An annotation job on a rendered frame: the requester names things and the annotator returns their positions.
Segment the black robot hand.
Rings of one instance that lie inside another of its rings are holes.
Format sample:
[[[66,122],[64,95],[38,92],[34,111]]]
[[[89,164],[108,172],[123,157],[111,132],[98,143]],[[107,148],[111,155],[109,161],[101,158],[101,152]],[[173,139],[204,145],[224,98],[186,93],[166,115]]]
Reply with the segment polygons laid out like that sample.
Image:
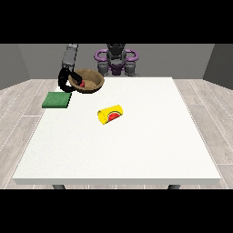
[[[74,71],[70,71],[68,68],[63,67],[58,75],[58,85],[66,93],[72,93],[76,89],[73,86],[68,86],[66,84],[68,77],[71,76],[75,79],[77,84],[80,86],[82,84],[82,77]]]

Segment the yellow cup with melon print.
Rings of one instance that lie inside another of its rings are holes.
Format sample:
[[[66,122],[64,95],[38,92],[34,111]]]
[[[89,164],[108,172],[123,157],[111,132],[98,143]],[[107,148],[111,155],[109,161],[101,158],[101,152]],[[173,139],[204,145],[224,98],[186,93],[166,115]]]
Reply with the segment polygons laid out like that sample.
[[[111,106],[101,109],[97,112],[98,120],[104,125],[110,121],[121,117],[123,115],[123,108],[120,105]]]

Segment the brown wooden bowl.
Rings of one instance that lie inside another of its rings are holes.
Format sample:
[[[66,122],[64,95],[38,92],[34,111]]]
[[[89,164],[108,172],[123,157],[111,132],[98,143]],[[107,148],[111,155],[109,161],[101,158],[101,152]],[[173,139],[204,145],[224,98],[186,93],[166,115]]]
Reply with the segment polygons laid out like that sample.
[[[79,74],[84,80],[85,86],[81,87],[76,84],[73,77],[69,76],[68,80],[77,92],[82,94],[93,94],[98,91],[105,82],[104,77],[93,69],[76,69],[75,72]]]

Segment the green square pad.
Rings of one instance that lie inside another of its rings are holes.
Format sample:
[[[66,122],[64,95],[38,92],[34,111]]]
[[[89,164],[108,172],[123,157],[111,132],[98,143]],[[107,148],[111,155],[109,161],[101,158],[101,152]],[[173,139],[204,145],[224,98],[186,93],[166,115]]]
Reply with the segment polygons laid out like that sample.
[[[66,92],[49,92],[42,108],[67,108],[72,94]]]

